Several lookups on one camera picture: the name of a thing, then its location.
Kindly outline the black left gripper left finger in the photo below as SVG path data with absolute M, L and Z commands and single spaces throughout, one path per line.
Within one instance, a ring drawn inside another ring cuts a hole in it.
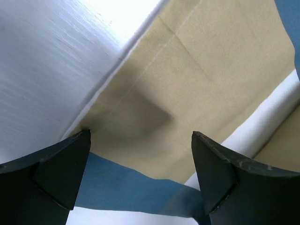
M 2 225 L 64 225 L 91 146 L 89 130 L 0 165 Z

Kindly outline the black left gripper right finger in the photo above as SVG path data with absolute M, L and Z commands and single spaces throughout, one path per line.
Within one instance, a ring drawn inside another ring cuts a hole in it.
M 300 175 L 266 165 L 194 131 L 192 154 L 213 225 L 297 225 Z

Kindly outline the blue beige striped placemat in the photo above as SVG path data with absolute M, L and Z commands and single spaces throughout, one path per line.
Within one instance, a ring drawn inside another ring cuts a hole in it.
M 91 132 L 69 225 L 212 225 L 198 131 L 300 173 L 300 3 L 162 0 L 69 129 Z

